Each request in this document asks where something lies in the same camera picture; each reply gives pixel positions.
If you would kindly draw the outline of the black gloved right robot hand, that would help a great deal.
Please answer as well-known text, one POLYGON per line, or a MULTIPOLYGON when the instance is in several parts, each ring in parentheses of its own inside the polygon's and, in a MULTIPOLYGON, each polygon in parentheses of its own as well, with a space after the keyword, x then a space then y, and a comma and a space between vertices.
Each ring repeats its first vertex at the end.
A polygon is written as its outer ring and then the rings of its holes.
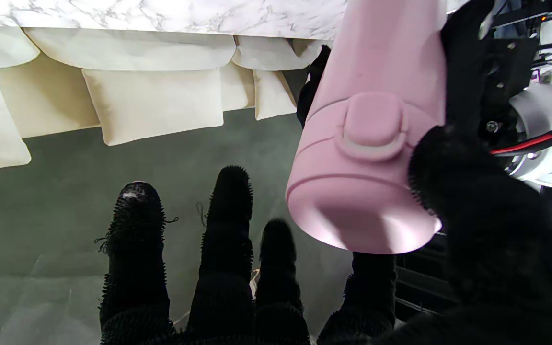
MULTIPOLYGON (((414 149, 414 196, 447 232, 458 305, 395 324, 395 257, 355 253, 345 299, 320 345, 552 345, 552 202, 507 175, 477 142, 431 129, 414 149)), ((99 307, 103 345, 309 345, 296 251, 281 219, 264 229, 260 280, 250 288, 253 195, 246 171, 224 168, 202 238, 187 329, 169 318, 165 219, 156 190, 130 183, 117 199, 99 307)))

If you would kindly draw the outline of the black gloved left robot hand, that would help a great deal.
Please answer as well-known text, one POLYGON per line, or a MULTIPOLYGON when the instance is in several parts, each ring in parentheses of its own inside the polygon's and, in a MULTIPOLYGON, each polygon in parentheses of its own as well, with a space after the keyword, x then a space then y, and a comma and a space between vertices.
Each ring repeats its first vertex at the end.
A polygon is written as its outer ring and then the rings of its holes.
POLYGON ((470 0, 446 21, 440 32, 446 57, 446 124, 460 135, 478 139, 481 100, 488 78, 489 39, 481 24, 494 0, 470 0))

